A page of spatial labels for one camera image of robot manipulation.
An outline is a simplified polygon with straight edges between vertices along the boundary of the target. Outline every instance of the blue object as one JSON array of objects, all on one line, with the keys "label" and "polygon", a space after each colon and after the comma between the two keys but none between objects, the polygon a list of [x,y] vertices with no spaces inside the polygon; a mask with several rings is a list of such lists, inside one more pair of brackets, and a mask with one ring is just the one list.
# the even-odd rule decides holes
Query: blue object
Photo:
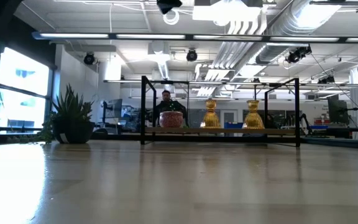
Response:
[{"label": "blue object", "polygon": [[225,122],[224,128],[242,128],[243,123]]},{"label": "blue object", "polygon": [[310,126],[312,129],[327,129],[328,126],[326,125],[312,125]]}]

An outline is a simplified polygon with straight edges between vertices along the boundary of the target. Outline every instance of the potted plant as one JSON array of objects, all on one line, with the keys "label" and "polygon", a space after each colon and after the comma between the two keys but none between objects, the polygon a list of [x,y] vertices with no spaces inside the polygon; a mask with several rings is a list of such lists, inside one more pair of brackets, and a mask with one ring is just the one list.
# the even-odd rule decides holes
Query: potted plant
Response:
[{"label": "potted plant", "polygon": [[53,103],[57,114],[51,117],[52,131],[60,143],[83,144],[90,140],[94,123],[91,122],[93,102],[84,102],[83,96],[74,94],[70,85],[66,86],[65,97],[57,97]]}]

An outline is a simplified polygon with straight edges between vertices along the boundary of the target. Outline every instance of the spotlight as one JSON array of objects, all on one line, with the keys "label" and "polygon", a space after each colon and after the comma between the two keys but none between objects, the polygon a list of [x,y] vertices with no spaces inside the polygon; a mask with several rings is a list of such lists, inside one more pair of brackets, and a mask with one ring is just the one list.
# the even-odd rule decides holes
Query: spotlight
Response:
[{"label": "spotlight", "polygon": [[94,65],[96,63],[96,59],[94,57],[93,52],[86,53],[86,56],[84,58],[85,65]]},{"label": "spotlight", "polygon": [[327,77],[327,83],[335,83],[335,79],[332,75]]},{"label": "spotlight", "polygon": [[335,78],[332,75],[330,75],[327,78],[322,78],[318,80],[317,84],[327,84],[327,83],[335,83]]},{"label": "spotlight", "polygon": [[194,62],[195,60],[197,60],[196,50],[190,49],[189,52],[187,53],[186,59],[188,62]]},{"label": "spotlight", "polygon": [[306,57],[306,55],[311,54],[311,47],[310,45],[308,47],[298,47],[295,51],[290,52],[289,56],[285,59],[288,63],[297,63],[303,58]]},{"label": "spotlight", "polygon": [[172,10],[173,7],[180,7],[181,1],[179,0],[157,0],[157,6],[163,15]]}]

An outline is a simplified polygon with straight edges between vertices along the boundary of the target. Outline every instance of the red ceramic pot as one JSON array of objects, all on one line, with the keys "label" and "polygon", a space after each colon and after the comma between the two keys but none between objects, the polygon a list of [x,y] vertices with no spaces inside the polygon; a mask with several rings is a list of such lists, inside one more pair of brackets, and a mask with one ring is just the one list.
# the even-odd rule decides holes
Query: red ceramic pot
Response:
[{"label": "red ceramic pot", "polygon": [[160,126],[163,128],[180,128],[183,122],[183,114],[176,111],[160,113]]}]

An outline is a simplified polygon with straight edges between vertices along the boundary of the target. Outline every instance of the light wood floor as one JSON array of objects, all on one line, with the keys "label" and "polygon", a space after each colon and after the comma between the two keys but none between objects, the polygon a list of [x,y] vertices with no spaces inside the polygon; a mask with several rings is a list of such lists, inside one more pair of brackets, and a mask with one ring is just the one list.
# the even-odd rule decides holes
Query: light wood floor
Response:
[{"label": "light wood floor", "polygon": [[0,146],[0,223],[358,223],[358,150]]}]

